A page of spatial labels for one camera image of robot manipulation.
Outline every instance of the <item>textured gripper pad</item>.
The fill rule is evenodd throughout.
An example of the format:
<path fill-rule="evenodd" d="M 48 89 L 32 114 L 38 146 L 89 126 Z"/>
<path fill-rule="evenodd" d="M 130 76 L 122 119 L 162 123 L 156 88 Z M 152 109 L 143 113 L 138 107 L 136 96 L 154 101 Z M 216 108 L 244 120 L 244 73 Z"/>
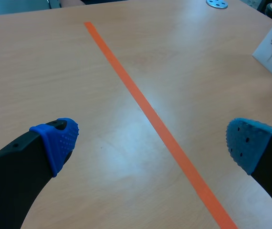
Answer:
<path fill-rule="evenodd" d="M 79 135 L 78 124 L 74 120 L 70 118 L 59 118 L 58 120 L 67 122 L 64 130 L 58 130 L 54 126 L 47 124 L 40 124 L 30 128 L 30 131 L 37 132 L 42 137 L 53 177 L 56 177 L 63 168 L 65 159 L 74 149 Z"/>
<path fill-rule="evenodd" d="M 227 126 L 228 151 L 250 175 L 255 170 L 272 136 L 272 127 L 246 118 L 236 118 Z"/>

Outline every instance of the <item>blue rubber fingertip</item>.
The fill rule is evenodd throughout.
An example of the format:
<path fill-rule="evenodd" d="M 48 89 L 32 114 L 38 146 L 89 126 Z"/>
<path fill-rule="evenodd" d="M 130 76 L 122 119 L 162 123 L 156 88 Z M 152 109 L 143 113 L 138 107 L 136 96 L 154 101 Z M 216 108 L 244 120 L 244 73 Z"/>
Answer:
<path fill-rule="evenodd" d="M 30 128 L 30 131 L 41 135 L 45 146 L 45 152 L 53 173 L 53 177 L 63 168 L 67 155 L 74 149 L 79 135 L 78 124 L 70 118 L 59 118 L 67 122 L 64 130 L 58 130 L 54 126 L 40 124 Z"/>
<path fill-rule="evenodd" d="M 246 118 L 236 118 L 227 126 L 227 147 L 233 160 L 250 175 L 271 136 L 271 126 Z"/>

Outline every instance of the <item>wooden table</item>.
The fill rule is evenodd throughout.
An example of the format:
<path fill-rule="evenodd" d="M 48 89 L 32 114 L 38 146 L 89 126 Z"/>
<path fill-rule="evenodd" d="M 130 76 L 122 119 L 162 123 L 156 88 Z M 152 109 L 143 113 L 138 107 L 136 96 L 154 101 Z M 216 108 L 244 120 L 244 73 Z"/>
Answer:
<path fill-rule="evenodd" d="M 272 75 L 251 54 L 272 20 L 238 0 L 131 0 L 0 16 L 0 149 L 58 117 L 73 156 L 23 229 L 219 228 L 83 22 L 91 21 L 241 229 L 272 199 L 230 157 L 235 117 L 272 125 Z"/>

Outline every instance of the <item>orange tape line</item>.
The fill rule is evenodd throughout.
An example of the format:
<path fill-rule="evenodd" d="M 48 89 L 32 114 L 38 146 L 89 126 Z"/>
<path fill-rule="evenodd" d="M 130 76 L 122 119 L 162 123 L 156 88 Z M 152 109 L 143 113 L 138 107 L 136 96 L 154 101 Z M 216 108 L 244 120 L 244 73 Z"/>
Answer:
<path fill-rule="evenodd" d="M 157 115 L 155 110 L 152 108 L 150 103 L 147 101 L 145 96 L 141 93 L 137 85 L 134 83 L 132 78 L 123 68 L 119 60 L 115 57 L 113 52 L 109 49 L 106 43 L 103 41 L 100 34 L 95 29 L 91 22 L 85 22 L 88 32 L 93 37 L 96 44 L 99 46 L 115 72 L 118 74 L 126 88 L 129 90 L 133 98 L 136 100 L 146 117 L 158 133 L 165 146 L 168 148 L 190 183 L 196 190 L 198 196 L 203 201 L 217 224 L 222 229 L 238 229 L 233 220 L 229 217 L 223 206 L 214 196 L 204 179 L 200 176 L 197 169 L 194 167 L 192 162 L 186 156 L 182 148 L 179 146 L 175 138 L 172 136 L 170 131 L 167 129 L 163 121 Z"/>

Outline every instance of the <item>orange tape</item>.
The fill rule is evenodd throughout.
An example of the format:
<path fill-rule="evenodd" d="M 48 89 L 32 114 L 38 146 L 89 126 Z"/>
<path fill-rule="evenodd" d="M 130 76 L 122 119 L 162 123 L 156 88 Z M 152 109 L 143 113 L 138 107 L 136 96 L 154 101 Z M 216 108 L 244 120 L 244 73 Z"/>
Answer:
<path fill-rule="evenodd" d="M 113 52 L 109 49 L 106 43 L 103 41 L 100 34 L 95 29 L 91 22 L 85 22 L 88 32 L 93 37 L 96 44 L 99 46 L 115 72 L 118 74 L 126 88 L 129 90 L 133 98 L 136 100 L 146 117 L 158 133 L 165 146 L 168 148 L 190 183 L 196 190 L 198 196 L 203 201 L 217 224 L 222 229 L 238 229 L 233 220 L 229 217 L 223 206 L 220 204 L 218 199 L 212 193 L 204 179 L 200 176 L 197 169 L 194 167 L 192 162 L 186 156 L 182 148 L 179 146 L 175 138 L 172 136 L 170 131 L 167 129 L 163 121 L 157 115 L 155 110 L 152 108 L 150 103 L 147 101 L 145 96 L 141 93 L 137 85 L 134 83 L 132 78 L 123 68 L 119 60 L 115 57 Z"/>

